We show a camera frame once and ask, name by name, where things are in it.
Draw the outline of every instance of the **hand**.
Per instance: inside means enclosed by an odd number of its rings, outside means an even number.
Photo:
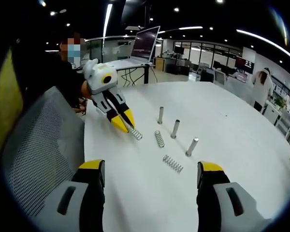
[[[87,99],[92,99],[90,90],[88,89],[87,81],[83,82],[81,92],[82,92],[83,97]]]

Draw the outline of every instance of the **yellow panel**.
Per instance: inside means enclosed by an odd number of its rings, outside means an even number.
[[[160,71],[164,71],[164,59],[156,58],[156,69]]]
[[[223,169],[215,163],[201,161],[201,164],[203,165],[204,171],[223,171]]]
[[[23,109],[23,98],[8,51],[0,70],[0,151]]]
[[[133,118],[133,114],[132,114],[132,110],[128,109],[125,112],[125,115],[128,117],[128,119],[130,120],[130,122],[132,123],[133,127],[135,127],[134,125],[134,118]]]
[[[79,166],[79,168],[83,168],[83,169],[99,169],[99,165],[100,165],[101,161],[102,161],[101,159],[88,161],[88,162],[83,163],[81,166]]]
[[[111,123],[113,124],[114,127],[120,129],[122,132],[128,133],[128,129],[126,128],[125,124],[123,123],[119,115],[113,117]]]

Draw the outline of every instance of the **metal spring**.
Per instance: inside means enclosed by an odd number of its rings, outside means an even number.
[[[157,139],[158,146],[161,148],[164,147],[165,143],[159,130],[155,131],[155,137]]]
[[[143,135],[136,128],[130,126],[128,123],[126,123],[126,127],[136,140],[141,140],[143,138]]]
[[[175,162],[175,160],[169,157],[168,155],[165,155],[162,160],[178,173],[180,173],[184,168],[179,163]]]

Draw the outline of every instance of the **metal peg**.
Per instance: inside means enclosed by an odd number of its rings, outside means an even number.
[[[163,107],[160,107],[158,124],[162,124],[162,116],[163,116]]]
[[[172,139],[176,138],[176,133],[177,133],[177,130],[178,130],[179,122],[180,121],[178,119],[176,119],[175,124],[174,124],[174,129],[173,129],[173,132],[171,134],[171,138]]]
[[[186,156],[190,157],[192,154],[192,151],[194,150],[196,144],[198,143],[199,139],[198,138],[194,138],[192,140],[192,143],[190,145],[190,147],[188,148],[188,151],[186,151]]]

